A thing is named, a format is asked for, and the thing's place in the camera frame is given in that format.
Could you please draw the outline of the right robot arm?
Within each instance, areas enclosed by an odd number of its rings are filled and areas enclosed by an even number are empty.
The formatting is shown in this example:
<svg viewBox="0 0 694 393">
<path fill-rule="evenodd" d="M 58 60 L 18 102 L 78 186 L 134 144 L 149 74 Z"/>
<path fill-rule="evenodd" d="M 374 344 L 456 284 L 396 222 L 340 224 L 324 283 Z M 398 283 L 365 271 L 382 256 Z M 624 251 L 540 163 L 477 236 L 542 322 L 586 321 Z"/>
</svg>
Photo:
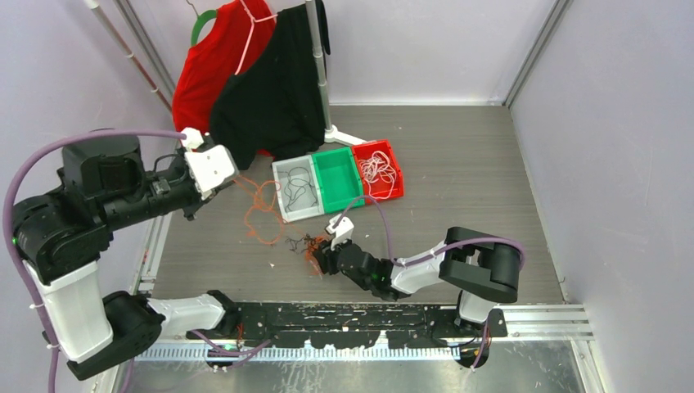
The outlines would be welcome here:
<svg viewBox="0 0 694 393">
<path fill-rule="evenodd" d="M 323 274 L 341 273 L 385 301 L 442 282 L 457 287 L 454 324 L 468 337 L 484 328 L 496 305 L 517 302 L 525 263 L 519 242 L 463 227 L 449 228 L 443 241 L 410 257 L 378 259 L 347 234 L 319 242 L 311 255 Z"/>
</svg>

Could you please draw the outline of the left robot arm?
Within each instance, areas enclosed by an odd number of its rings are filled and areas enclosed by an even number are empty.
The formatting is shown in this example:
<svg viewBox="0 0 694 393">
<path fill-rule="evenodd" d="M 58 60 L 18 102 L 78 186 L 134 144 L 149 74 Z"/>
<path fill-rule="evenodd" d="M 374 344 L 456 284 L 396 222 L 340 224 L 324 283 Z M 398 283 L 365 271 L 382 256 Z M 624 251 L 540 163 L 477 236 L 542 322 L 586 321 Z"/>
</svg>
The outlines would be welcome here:
<svg viewBox="0 0 694 393">
<path fill-rule="evenodd" d="M 98 260 L 115 232 L 181 211 L 186 219 L 237 176 L 224 146 L 196 129 L 163 170 L 146 170 L 137 130 L 103 129 L 35 152 L 7 191 L 2 228 L 11 257 L 38 300 L 44 336 L 80 381 L 135 358 L 161 337 L 227 338 L 241 322 L 221 291 L 158 300 L 102 295 Z"/>
</svg>

